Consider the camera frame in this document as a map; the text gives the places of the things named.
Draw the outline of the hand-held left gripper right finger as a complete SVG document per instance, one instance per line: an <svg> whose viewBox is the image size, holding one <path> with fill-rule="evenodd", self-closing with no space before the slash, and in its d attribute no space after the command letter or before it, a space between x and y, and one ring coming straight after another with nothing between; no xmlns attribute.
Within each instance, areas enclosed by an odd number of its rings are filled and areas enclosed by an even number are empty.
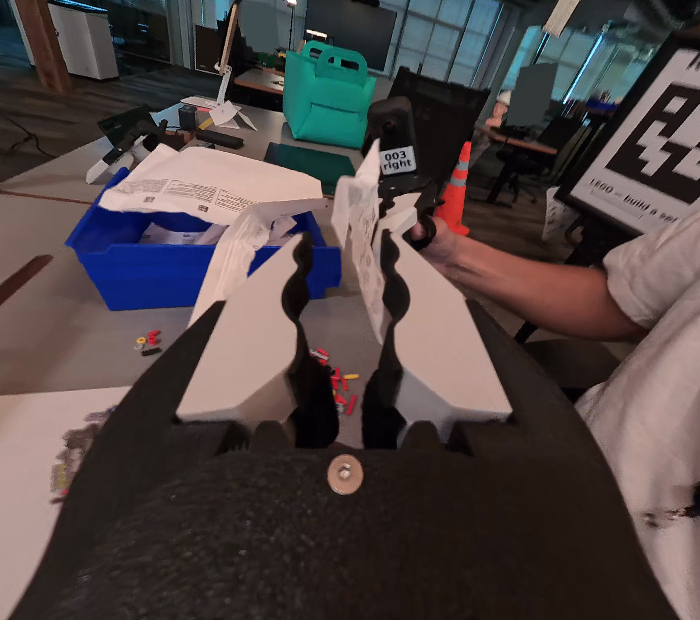
<svg viewBox="0 0 700 620"><path fill-rule="evenodd" d="M458 423L512 415L465 297L399 234L381 232L381 353L363 396L364 449L397 449L416 423L446 444Z"/></svg>

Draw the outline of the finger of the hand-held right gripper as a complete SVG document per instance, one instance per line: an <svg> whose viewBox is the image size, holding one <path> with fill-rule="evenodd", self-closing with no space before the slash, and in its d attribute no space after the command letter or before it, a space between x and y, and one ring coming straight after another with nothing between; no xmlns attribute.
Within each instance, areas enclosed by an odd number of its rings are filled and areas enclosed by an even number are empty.
<svg viewBox="0 0 700 620"><path fill-rule="evenodd" d="M415 205L420 196L420 192L411 192L391 199L393 205L377 222L374 234L374 248L381 248L381 238L384 230L403 235L417 223L418 212Z"/></svg>

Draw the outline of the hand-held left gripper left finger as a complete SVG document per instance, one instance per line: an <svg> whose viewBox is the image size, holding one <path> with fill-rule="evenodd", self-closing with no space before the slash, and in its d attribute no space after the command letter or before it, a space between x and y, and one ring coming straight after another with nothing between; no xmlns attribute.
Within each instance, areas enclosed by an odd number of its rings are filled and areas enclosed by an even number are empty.
<svg viewBox="0 0 700 620"><path fill-rule="evenodd" d="M336 440L330 370L311 355L300 321L313 249L310 234L296 234L223 301L177 409L182 421L235 421L249 431L274 421L302 448Z"/></svg>

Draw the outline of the small white paper bag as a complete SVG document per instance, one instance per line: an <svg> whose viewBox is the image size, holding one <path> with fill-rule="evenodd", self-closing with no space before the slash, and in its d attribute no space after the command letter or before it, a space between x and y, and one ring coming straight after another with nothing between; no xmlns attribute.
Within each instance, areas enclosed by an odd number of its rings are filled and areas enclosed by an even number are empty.
<svg viewBox="0 0 700 620"><path fill-rule="evenodd" d="M345 249L347 240L351 241L351 259L361 295L374 335L383 345L385 280L372 249L380 219L380 172L380 141L375 140L355 176L338 179L331 223L341 249Z"/></svg>

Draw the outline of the pile of small lego pins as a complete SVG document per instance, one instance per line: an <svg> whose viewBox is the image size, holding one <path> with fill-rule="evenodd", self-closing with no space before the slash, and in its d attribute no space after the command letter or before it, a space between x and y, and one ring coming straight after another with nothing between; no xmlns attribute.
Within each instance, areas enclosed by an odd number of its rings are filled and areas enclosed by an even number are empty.
<svg viewBox="0 0 700 620"><path fill-rule="evenodd" d="M330 354L322 348L310 348L310 356L328 372L330 389L338 415L351 416L360 406L358 385L360 376L355 373L343 373L333 365Z"/></svg>

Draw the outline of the blue plastic bin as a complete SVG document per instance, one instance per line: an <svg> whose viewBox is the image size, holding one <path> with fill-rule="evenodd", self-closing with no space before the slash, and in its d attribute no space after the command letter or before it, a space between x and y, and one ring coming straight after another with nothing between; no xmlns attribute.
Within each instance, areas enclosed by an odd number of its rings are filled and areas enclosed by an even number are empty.
<svg viewBox="0 0 700 620"><path fill-rule="evenodd" d="M78 222L65 245L71 248L108 309L112 311L191 307L196 303L214 254L214 245L142 243L153 224L165 231L204 231L205 223L183 213L110 211L100 206L104 192L127 177L118 170ZM308 232L313 267L307 277L312 300L339 287L342 255L328 246L313 214L295 215L291 233Z"/></svg>

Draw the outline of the person's right forearm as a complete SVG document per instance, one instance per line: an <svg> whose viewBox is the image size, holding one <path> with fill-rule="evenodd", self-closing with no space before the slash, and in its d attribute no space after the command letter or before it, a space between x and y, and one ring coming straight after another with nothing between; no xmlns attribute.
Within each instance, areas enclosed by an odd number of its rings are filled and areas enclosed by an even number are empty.
<svg viewBox="0 0 700 620"><path fill-rule="evenodd" d="M528 260L469 237L456 256L444 276L549 332L599 342L649 332L621 310L600 269Z"/></svg>

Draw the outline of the lego instruction booklet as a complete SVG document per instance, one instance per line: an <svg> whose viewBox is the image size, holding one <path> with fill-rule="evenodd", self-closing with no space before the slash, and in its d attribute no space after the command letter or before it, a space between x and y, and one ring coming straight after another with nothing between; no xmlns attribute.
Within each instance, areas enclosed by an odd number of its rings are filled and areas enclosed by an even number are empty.
<svg viewBox="0 0 700 620"><path fill-rule="evenodd" d="M62 502L128 386L1 397L1 515Z"/></svg>

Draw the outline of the person's right hand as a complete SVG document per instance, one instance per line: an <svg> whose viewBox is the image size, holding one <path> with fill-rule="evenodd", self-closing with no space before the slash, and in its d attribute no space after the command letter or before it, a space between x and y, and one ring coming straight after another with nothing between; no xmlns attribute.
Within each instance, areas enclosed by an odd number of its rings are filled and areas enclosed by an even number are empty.
<svg viewBox="0 0 700 620"><path fill-rule="evenodd" d="M424 216L406 234L409 245L429 264L445 274L457 257L465 237L452 232L441 218Z"/></svg>

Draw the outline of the orange traffic cone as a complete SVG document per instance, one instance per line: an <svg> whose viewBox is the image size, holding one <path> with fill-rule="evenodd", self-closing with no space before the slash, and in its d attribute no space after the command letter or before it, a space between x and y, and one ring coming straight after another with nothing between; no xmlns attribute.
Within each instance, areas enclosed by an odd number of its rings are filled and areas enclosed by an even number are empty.
<svg viewBox="0 0 700 620"><path fill-rule="evenodd" d="M470 232L463 224L470 152L471 143L467 141L460 150L458 162L442 193L442 204L435 209L433 214L433 218L442 219L452 232L465 237Z"/></svg>

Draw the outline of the black mesh chair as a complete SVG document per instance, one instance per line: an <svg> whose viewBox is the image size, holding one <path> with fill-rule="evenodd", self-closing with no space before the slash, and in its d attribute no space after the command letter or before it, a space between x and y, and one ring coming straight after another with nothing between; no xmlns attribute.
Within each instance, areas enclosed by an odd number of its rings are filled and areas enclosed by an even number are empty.
<svg viewBox="0 0 700 620"><path fill-rule="evenodd" d="M490 93L413 73L407 66L394 77L389 96L406 97L412 107L417 174L432 179L439 191L450 179L463 145L471 142Z"/></svg>

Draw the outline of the teal tote bag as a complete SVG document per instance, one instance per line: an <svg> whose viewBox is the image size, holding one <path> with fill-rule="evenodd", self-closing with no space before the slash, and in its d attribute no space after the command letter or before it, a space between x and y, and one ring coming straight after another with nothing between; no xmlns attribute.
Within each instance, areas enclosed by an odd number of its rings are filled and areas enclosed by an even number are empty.
<svg viewBox="0 0 700 620"><path fill-rule="evenodd" d="M283 114L293 138L360 149L376 83L359 52L317 40L288 51Z"/></svg>

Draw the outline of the dark green mat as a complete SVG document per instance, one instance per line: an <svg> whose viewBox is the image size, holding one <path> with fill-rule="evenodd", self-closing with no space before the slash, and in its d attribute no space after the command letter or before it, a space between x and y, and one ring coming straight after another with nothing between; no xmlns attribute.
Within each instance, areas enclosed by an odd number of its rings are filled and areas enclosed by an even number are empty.
<svg viewBox="0 0 700 620"><path fill-rule="evenodd" d="M349 157L296 145L271 142L263 160L316 178L325 196L335 195L340 178L355 176L355 168Z"/></svg>

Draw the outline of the large black monitor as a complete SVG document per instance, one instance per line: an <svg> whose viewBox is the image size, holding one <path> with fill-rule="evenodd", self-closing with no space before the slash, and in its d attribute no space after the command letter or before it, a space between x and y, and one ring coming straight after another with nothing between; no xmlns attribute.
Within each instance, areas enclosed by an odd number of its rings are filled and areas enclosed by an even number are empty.
<svg viewBox="0 0 700 620"><path fill-rule="evenodd" d="M359 52L372 71L383 72L389 55L397 12L375 0L307 0L304 39Z"/></svg>

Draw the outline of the long white paper bag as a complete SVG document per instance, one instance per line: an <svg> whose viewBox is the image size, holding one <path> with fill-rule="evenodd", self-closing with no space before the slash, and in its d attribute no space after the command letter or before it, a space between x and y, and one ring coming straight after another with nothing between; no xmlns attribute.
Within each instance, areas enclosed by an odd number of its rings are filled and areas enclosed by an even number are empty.
<svg viewBox="0 0 700 620"><path fill-rule="evenodd" d="M269 240L274 222L300 213L325 209L325 197L296 199L285 202L264 202L252 205L241 213L222 234L209 263L188 327L215 302L226 300L248 276L256 252Z"/></svg>

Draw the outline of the wooden background desk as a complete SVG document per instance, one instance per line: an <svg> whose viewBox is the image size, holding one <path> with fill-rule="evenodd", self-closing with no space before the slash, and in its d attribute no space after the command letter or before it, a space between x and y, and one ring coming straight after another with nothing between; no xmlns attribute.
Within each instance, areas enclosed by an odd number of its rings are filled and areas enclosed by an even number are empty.
<svg viewBox="0 0 700 620"><path fill-rule="evenodd" d="M476 132L488 136L492 142L498 142L509 146L511 149L517 149L521 151L526 151L528 154L530 152L535 152L544 156L554 155L557 156L559 149L552 146L540 143L538 141L530 141L526 139L519 139L514 136L508 136L506 134L498 133L495 129L488 126L475 127ZM511 203L499 202L498 197L506 187L507 183L514 180L516 170L518 168L518 157L527 157L528 154L520 154L511 152L510 157L503 161L503 167L499 175L495 178L493 186L489 189L489 193L486 197L472 197L471 200L474 202L480 202L483 204L497 205L504 207L511 207Z"/></svg>

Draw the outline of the crumpled white paper bag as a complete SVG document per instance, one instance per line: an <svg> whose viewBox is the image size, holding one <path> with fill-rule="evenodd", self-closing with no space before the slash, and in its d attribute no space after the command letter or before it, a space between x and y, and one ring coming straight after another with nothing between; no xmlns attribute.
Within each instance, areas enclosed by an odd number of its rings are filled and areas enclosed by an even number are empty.
<svg viewBox="0 0 700 620"><path fill-rule="evenodd" d="M171 230L163 225L150 223L142 234L142 245L214 246L228 227L212 224L204 230Z"/></svg>

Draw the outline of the black cylinder speaker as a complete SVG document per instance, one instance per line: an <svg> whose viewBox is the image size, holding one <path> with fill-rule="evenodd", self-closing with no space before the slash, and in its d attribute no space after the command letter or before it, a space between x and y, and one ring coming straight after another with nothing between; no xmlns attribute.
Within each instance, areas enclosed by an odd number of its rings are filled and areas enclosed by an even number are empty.
<svg viewBox="0 0 700 620"><path fill-rule="evenodd" d="M195 132L195 137L198 141L212 144L214 146L230 148L232 150L239 150L244 146L244 140L239 137L222 134L220 132L210 132L209 130L204 129L198 129Z"/></svg>

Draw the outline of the hanging white panel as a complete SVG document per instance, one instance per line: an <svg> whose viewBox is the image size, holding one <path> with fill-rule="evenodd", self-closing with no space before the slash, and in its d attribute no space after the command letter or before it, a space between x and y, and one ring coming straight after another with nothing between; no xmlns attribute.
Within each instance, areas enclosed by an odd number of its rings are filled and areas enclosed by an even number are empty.
<svg viewBox="0 0 700 620"><path fill-rule="evenodd" d="M557 0L543 26L543 31L549 36L559 38L581 1L582 0Z"/></svg>

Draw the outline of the framed marker sign board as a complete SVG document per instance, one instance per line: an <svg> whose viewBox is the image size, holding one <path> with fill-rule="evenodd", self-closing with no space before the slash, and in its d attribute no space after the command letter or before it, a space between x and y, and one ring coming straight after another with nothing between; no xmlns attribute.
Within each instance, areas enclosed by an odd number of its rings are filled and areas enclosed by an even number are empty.
<svg viewBox="0 0 700 620"><path fill-rule="evenodd" d="M664 41L555 197L630 234L699 212L699 26Z"/></svg>

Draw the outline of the black and white tool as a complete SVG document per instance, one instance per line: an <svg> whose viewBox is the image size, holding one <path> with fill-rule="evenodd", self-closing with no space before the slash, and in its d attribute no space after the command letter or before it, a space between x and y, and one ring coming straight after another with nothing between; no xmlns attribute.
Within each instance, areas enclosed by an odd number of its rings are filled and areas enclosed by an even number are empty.
<svg viewBox="0 0 700 620"><path fill-rule="evenodd" d="M145 118L136 121L125 130L118 143L87 171L85 182L88 185L95 184L98 178L137 145L140 145L148 153L153 152L159 144L163 143L167 127L168 121L166 119L158 123L155 123L153 119Z"/></svg>

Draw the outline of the black tablet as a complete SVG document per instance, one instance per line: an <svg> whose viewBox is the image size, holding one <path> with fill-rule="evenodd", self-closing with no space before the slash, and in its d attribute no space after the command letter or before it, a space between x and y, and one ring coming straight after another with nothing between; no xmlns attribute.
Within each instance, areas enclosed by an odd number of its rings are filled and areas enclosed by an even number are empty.
<svg viewBox="0 0 700 620"><path fill-rule="evenodd" d="M113 147L122 143L135 127L142 125L155 127L153 116L146 105L137 106L97 122L100 131Z"/></svg>

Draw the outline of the white cabinet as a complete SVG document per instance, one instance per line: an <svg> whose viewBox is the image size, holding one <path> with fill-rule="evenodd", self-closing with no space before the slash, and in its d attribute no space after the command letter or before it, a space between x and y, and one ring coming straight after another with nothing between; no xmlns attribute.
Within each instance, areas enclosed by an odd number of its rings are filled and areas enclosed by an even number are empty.
<svg viewBox="0 0 700 620"><path fill-rule="evenodd" d="M48 0L68 73L94 81L120 77L106 9L71 0Z"/></svg>

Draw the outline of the wooden post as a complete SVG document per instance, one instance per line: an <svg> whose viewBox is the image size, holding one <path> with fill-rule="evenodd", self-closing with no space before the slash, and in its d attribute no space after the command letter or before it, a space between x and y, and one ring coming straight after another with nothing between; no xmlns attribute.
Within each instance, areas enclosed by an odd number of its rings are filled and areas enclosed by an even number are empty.
<svg viewBox="0 0 700 620"><path fill-rule="evenodd" d="M71 77L59 47L47 0L14 1L43 86L55 93L70 93Z"/></svg>

